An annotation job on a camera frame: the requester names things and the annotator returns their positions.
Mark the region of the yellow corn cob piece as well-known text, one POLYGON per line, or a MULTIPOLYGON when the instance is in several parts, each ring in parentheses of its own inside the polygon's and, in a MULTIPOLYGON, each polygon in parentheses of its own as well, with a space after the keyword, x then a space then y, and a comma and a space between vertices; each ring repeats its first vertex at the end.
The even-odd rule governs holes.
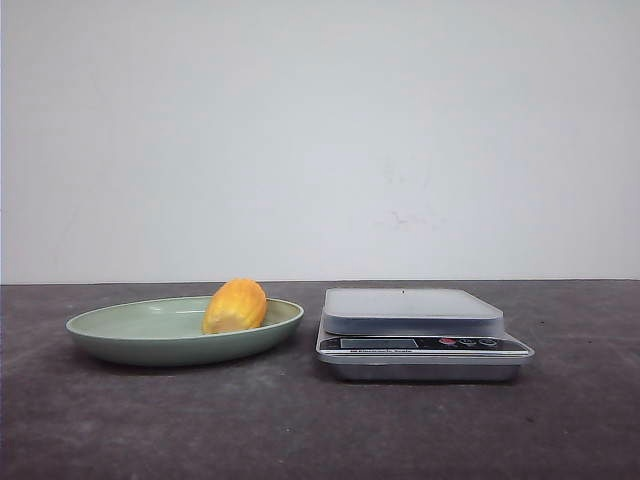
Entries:
POLYGON ((263 288, 254 280, 226 282, 211 297, 201 322, 203 334, 219 334, 258 328, 267 310, 263 288))

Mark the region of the silver digital kitchen scale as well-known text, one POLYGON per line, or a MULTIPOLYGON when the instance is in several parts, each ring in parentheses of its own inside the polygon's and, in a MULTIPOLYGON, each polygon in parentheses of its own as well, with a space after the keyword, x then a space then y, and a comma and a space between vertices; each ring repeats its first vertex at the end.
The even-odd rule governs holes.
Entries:
POLYGON ((509 381, 535 355, 500 309, 446 288, 329 289, 316 352, 355 381, 509 381))

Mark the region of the green oval plate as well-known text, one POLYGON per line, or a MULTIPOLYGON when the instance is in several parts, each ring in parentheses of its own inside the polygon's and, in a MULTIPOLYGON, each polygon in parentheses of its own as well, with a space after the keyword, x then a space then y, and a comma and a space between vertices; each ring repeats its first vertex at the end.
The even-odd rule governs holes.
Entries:
POLYGON ((204 334, 207 296, 137 301, 79 314, 66 323, 74 344, 89 355, 124 365, 206 365, 269 350, 297 330, 302 306, 269 298, 263 324, 231 333, 204 334))

